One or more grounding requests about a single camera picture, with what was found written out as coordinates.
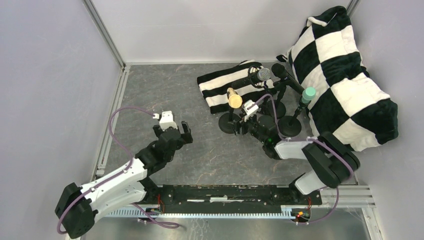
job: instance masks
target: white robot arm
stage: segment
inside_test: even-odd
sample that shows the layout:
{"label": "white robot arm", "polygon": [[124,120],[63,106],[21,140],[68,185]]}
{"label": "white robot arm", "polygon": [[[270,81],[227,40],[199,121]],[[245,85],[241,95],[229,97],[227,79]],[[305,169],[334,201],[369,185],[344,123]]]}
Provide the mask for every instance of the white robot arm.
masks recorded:
{"label": "white robot arm", "polygon": [[280,141],[274,149],[281,159],[305,159],[312,166],[312,171],[291,183],[302,195],[325,187],[338,187],[361,165],[358,158],[330,132],[305,141]]}
{"label": "white robot arm", "polygon": [[153,118],[159,120],[153,127],[158,140],[113,172],[79,187],[73,182],[64,188],[55,213],[72,239],[88,232],[105,215],[148,198],[149,176],[172,161],[176,150],[193,142],[188,124],[181,122],[181,133],[171,111]]}

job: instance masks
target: wooden cylinder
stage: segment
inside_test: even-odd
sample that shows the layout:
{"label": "wooden cylinder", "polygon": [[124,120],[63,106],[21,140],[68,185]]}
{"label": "wooden cylinder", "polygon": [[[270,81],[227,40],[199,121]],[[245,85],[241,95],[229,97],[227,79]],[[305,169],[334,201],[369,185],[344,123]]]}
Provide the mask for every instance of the wooden cylinder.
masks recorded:
{"label": "wooden cylinder", "polygon": [[238,95],[237,92],[231,87],[226,90],[226,96],[228,98],[228,104],[231,108],[238,109],[242,106],[242,97]]}

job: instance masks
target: black and white striped cloth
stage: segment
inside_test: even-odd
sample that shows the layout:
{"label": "black and white striped cloth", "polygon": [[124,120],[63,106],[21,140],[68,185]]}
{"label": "black and white striped cloth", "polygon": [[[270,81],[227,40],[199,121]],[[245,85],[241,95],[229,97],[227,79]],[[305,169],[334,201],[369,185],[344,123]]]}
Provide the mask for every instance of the black and white striped cloth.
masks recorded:
{"label": "black and white striped cloth", "polygon": [[[231,87],[234,81],[247,78],[249,67],[253,65],[263,68],[262,63],[255,60],[247,60],[232,68],[215,71],[197,78],[200,92],[210,107],[211,114],[229,110],[227,89]],[[266,85],[270,89],[274,88],[272,80],[266,81]],[[250,84],[235,90],[241,96],[243,102],[247,100],[256,101],[265,94],[263,88],[255,88]]]}
{"label": "black and white striped cloth", "polygon": [[398,105],[370,79],[344,7],[309,17],[287,56],[277,59],[290,63],[304,88],[316,89],[308,106],[315,136],[329,131],[355,151],[398,137]]}

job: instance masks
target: green object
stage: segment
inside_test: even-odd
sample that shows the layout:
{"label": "green object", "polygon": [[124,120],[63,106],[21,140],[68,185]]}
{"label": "green object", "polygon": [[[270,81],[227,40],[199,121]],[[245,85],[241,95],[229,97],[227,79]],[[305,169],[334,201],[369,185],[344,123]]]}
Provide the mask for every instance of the green object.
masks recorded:
{"label": "green object", "polygon": [[307,87],[305,90],[303,90],[302,93],[302,103],[307,104],[309,103],[312,99],[315,98],[315,95],[317,94],[317,91],[315,90],[315,88],[309,86]]}

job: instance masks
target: white wall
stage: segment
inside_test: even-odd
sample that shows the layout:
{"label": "white wall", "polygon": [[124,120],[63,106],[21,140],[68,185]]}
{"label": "white wall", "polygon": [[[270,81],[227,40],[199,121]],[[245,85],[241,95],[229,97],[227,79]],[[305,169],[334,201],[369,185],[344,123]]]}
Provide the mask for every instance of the white wall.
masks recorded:
{"label": "white wall", "polygon": [[0,239],[57,240],[90,180],[120,68],[80,0],[0,3]]}
{"label": "white wall", "polygon": [[388,240],[423,239],[422,1],[362,0],[352,16],[371,78],[398,104],[399,137],[358,154]]}
{"label": "white wall", "polygon": [[93,0],[126,62],[274,61],[349,0]]}

